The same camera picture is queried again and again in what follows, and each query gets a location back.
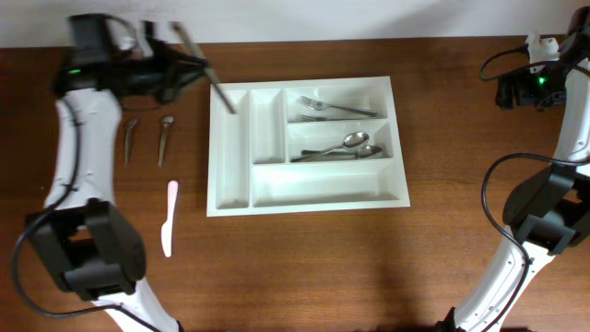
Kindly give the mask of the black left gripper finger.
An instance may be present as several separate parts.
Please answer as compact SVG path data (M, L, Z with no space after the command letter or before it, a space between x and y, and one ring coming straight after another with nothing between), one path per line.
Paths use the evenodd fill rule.
M178 71L176 73L174 87L177 89L188 89L202 77L207 77L207 74L203 69Z
M207 60L183 53L173 47L166 47L167 58L175 65L196 65L207 67Z

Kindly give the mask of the metal chopstick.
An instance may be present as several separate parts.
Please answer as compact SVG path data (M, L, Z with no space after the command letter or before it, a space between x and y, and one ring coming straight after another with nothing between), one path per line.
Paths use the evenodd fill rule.
M230 99L227 97L226 93L222 89L221 82L218 79L218 76L217 76L215 70L213 69L212 65L208 62L208 60L206 59L201 48L191 40L187 30L184 28L184 25L180 21L173 21L171 23L171 28L174 31L174 33L177 35L177 37L180 39L183 47L203 67L206 77L211 82L211 84L214 88L214 91L216 91L218 97L225 104L225 106L227 108L227 112L229 114L236 114L237 112L235 110L235 107L230 102Z

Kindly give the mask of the metal fork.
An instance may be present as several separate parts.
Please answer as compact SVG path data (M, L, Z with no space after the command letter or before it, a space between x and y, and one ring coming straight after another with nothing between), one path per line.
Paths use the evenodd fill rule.
M333 122L333 121L359 121L359 120L374 120L375 117L348 117L348 118L337 118L337 117L321 117L311 115L300 115L296 116L291 122L292 123L304 123L304 122Z
M305 96L300 96L297 99L297 101L299 103L301 103L302 105L304 105L308 108L311 108L315 111L325 111L327 109L337 109L340 111L360 114L360 115L368 116L368 117L376 117L378 115L378 113L374 112L374 111L362 110L362 109L357 109L357 108L353 108L353 107L349 107L349 106L341 106L341 105L337 105L337 104L333 104L333 103L317 101L317 100L313 100L313 99L310 99Z

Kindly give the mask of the large metal spoon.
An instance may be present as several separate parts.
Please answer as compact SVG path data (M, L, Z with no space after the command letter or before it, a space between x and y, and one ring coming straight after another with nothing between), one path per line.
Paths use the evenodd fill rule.
M301 151L299 157L292 158L291 160L295 159L305 159L309 156L314 154L318 154L320 152L324 152L323 150L308 150L304 149ZM346 149L346 148L331 148L328 149L327 152L320 156L327 156L327 157L351 157L354 160L361 160L361 159L379 159L384 154L384 150L379 146L364 146L360 148L353 148L353 149Z
M333 152L338 149L343 149L346 152L356 151L360 148L365 147L368 144L370 136L365 132L354 132L344 137L341 144L325 148L323 150L319 150L311 155L301 155L299 157L294 157L290 161L291 162L301 162L307 160L314 160L316 158L322 157L327 155L329 152Z

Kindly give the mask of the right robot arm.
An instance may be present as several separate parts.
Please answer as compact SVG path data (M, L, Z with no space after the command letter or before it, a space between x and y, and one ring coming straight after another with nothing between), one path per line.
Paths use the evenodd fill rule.
M502 220L492 217L488 188L481 205L501 244L480 282L436 323L436 331L501 331L503 322L537 273L589 235L589 9L578 8L562 41L527 36L517 53L528 64L496 75L495 102L503 110L564 106L560 136L550 157L518 152L495 161L537 160L546 168L509 194Z

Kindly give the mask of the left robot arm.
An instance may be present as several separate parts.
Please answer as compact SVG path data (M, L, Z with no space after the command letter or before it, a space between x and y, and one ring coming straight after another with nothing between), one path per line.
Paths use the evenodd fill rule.
M146 22L128 46L111 31L108 14L69 18L73 47L53 81L59 142L53 183L42 211L19 236L30 243L56 287L103 311L124 331L178 331L150 288L146 247L115 204L113 157L122 99L149 96L158 105L209 73L199 47L180 23L177 51Z

